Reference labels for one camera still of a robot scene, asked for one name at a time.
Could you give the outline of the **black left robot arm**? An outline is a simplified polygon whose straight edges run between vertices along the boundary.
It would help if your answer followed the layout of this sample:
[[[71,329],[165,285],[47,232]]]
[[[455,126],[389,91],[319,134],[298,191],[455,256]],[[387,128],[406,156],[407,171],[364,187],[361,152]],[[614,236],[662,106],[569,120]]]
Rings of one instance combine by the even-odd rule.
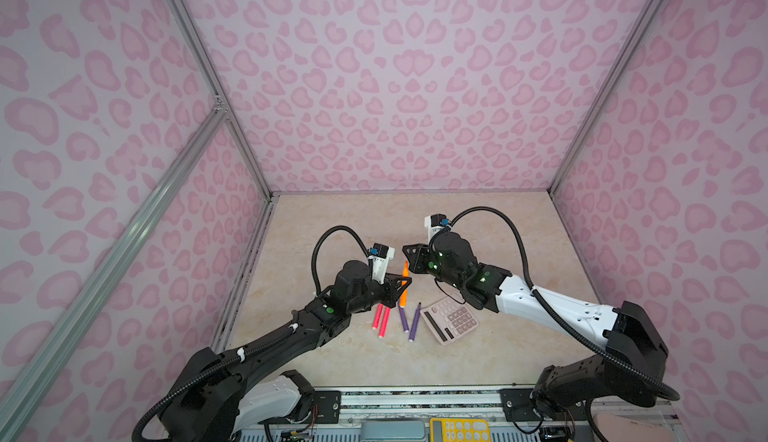
[[[144,429],[158,419],[170,441],[230,441],[243,428],[263,419],[301,421],[311,408],[311,385],[297,371],[266,377],[300,355],[333,340],[353,315],[378,305],[394,308],[411,285],[409,276],[373,276],[373,264],[346,262],[333,285],[293,311],[285,324],[235,349],[215,353],[204,348],[184,366],[168,394],[152,406],[132,431],[142,441]]]

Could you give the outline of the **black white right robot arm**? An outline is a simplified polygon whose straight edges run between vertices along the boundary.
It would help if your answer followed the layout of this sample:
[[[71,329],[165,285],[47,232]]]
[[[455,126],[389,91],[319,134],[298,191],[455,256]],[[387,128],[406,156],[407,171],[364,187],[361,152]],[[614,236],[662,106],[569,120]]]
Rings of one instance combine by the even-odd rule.
[[[652,407],[679,393],[663,377],[669,351],[645,310],[582,301],[533,285],[507,269],[480,262],[470,243],[445,232],[427,244],[403,248],[410,269],[456,289],[477,310],[521,317],[573,337],[592,356],[542,370],[530,398],[539,411],[616,396]]]

